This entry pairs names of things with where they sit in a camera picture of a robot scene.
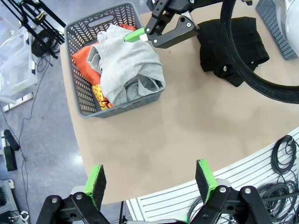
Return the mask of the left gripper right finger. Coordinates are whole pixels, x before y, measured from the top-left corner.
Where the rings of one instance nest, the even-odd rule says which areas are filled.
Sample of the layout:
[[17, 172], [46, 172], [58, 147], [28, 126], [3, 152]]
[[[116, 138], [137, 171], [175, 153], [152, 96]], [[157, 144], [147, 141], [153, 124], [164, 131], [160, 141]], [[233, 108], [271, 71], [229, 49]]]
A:
[[235, 190], [217, 183], [206, 160], [196, 161], [195, 180], [203, 206], [191, 224], [217, 224], [223, 214], [233, 217], [237, 224], [272, 224], [270, 215], [254, 186]]

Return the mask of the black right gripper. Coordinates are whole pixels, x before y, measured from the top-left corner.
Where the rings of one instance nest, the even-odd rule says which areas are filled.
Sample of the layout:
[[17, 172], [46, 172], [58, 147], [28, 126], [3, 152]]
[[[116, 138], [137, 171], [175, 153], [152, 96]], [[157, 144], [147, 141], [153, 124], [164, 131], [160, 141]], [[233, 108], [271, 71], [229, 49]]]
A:
[[176, 27], [163, 34], [166, 25], [173, 18], [173, 13], [171, 12], [184, 13], [194, 5], [193, 1], [147, 0], [146, 3], [151, 10], [151, 18], [145, 27], [125, 35], [123, 38], [125, 42], [149, 41], [156, 48], [169, 48], [198, 35], [198, 25], [186, 16], [180, 16]]

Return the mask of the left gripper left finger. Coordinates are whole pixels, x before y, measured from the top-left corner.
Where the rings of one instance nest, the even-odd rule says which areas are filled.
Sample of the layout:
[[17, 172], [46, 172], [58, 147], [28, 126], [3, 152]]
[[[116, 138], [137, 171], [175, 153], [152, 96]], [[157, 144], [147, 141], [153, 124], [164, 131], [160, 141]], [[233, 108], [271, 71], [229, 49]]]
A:
[[110, 224], [100, 211], [106, 183], [103, 165], [93, 166], [83, 191], [45, 199], [36, 224]]

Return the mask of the light grey top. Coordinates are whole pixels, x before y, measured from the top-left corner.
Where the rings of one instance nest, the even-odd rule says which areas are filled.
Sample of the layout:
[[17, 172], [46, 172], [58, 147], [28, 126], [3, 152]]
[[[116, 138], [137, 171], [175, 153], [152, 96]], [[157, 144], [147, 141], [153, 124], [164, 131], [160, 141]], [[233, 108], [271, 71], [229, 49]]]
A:
[[166, 87], [158, 54], [147, 42], [124, 41], [124, 36], [130, 32], [116, 25], [100, 31], [98, 43], [91, 47], [86, 60], [100, 73], [103, 95], [114, 106], [163, 91]]

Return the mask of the orange top with yellow print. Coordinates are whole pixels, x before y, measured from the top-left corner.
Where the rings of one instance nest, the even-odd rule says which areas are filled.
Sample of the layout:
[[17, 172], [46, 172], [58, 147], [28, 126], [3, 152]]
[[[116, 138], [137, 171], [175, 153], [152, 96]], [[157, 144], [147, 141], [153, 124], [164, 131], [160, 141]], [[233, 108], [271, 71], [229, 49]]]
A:
[[101, 107], [101, 110], [106, 110], [113, 108], [113, 105], [102, 93], [100, 86], [100, 73], [93, 70], [87, 62], [87, 57], [93, 45], [95, 45], [95, 43], [83, 47], [77, 53], [74, 53], [72, 58], [81, 75], [92, 85], [93, 93]]

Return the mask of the black shorts with button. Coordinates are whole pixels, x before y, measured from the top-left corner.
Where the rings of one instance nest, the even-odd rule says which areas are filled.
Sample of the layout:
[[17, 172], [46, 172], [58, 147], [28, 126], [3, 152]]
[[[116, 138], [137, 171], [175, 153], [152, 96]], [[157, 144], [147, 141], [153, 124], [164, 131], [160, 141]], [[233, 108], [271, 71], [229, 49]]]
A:
[[[220, 20], [205, 21], [198, 26], [197, 39], [200, 42], [200, 65], [203, 71], [212, 71], [218, 78], [235, 87], [240, 86], [244, 79], [237, 74], [228, 59], [224, 40], [220, 35]], [[233, 18], [231, 29], [239, 56], [251, 70], [270, 59], [256, 29], [256, 18]]]

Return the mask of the white slatted panel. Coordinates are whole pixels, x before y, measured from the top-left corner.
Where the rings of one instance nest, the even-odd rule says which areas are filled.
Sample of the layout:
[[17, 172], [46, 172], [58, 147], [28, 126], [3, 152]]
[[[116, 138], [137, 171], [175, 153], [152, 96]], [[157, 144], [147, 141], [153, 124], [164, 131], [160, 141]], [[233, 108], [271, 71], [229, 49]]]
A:
[[[271, 152], [274, 144], [214, 172], [217, 179], [228, 180], [231, 186], [240, 190], [251, 185], [259, 188], [267, 183], [299, 180], [299, 148], [291, 171], [283, 176], [271, 168]], [[195, 180], [153, 194], [132, 198], [126, 201], [134, 221], [153, 222], [162, 219], [186, 221], [191, 205], [199, 197]]]

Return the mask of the grey plastic lattice basket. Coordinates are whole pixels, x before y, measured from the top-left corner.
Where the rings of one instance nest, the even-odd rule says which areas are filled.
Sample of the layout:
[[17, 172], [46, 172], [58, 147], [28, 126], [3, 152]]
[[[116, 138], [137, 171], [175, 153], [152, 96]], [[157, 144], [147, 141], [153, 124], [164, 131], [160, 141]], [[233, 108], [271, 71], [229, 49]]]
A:
[[69, 68], [72, 91], [78, 114], [83, 118], [107, 118], [143, 105], [150, 104], [160, 98], [161, 91], [102, 110], [92, 91], [91, 84], [83, 77], [75, 65], [72, 55], [83, 47], [96, 43], [97, 34], [108, 29], [109, 25], [131, 25], [135, 28], [143, 26], [137, 9], [132, 2], [126, 1], [103, 9], [94, 14], [76, 20], [65, 26], [64, 40], [66, 45], [66, 64]]
[[282, 35], [276, 16], [275, 0], [259, 0], [256, 5], [256, 11], [276, 42], [280, 53], [285, 60], [298, 58], [295, 51], [291, 48], [287, 40]]

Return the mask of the black floor block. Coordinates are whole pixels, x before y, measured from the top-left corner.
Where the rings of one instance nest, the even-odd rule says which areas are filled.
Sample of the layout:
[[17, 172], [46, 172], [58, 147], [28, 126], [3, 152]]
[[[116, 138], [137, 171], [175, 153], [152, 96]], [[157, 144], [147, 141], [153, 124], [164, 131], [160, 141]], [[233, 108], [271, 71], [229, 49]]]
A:
[[10, 130], [8, 129], [4, 130], [4, 136], [5, 139], [8, 141], [10, 147], [14, 151], [18, 151], [20, 149], [20, 145], [18, 144], [18, 142], [16, 141], [16, 139], [14, 138]]
[[4, 147], [4, 155], [6, 160], [6, 167], [8, 171], [17, 170], [17, 163], [15, 158], [15, 152], [10, 146]]

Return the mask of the white power strip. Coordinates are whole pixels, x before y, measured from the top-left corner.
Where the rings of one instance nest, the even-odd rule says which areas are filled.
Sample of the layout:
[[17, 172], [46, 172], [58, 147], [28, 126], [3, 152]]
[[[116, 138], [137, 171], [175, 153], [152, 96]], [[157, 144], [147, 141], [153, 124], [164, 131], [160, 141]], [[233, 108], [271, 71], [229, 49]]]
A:
[[17, 106], [19, 106], [29, 100], [32, 100], [33, 97], [34, 97], [34, 94], [32, 92], [24, 95], [23, 97], [21, 97], [17, 100], [12, 100], [7, 97], [0, 96], [0, 101], [6, 103], [6, 105], [4, 107], [2, 107], [2, 110], [3, 110], [3, 112], [8, 112], [9, 110], [11, 110]]

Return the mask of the clear plastic storage box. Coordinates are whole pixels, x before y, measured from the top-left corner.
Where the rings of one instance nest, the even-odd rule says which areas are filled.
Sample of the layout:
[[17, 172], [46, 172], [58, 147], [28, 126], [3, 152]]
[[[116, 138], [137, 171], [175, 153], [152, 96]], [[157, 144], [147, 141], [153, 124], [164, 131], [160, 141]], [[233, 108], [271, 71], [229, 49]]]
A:
[[37, 81], [31, 39], [21, 28], [0, 45], [0, 95], [12, 96]]

